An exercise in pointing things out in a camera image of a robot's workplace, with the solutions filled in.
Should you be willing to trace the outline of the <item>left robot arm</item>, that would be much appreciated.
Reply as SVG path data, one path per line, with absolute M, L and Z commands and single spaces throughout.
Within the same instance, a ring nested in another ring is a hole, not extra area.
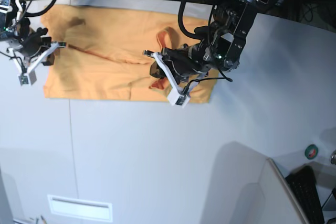
M 163 46 L 159 52 L 163 64 L 157 60 L 151 65 L 152 77 L 164 79 L 171 74 L 176 83 L 187 83 L 193 75 L 206 76 L 216 69 L 225 79 L 226 72 L 238 67 L 254 20 L 261 7 L 271 0 L 209 1 L 212 9 L 207 25 L 190 32 L 183 22 L 187 0 L 181 0 L 177 16 L 179 29 L 187 38 L 198 42 L 177 49 Z

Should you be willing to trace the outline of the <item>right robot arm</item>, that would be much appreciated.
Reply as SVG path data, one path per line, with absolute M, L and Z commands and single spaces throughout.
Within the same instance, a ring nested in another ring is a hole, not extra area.
M 56 3 L 51 2 L 41 11 L 29 12 L 34 0 L 1 0 L 1 42 L 8 43 L 2 55 L 15 61 L 22 71 L 52 46 L 47 28 L 31 28 L 30 19 L 46 14 Z

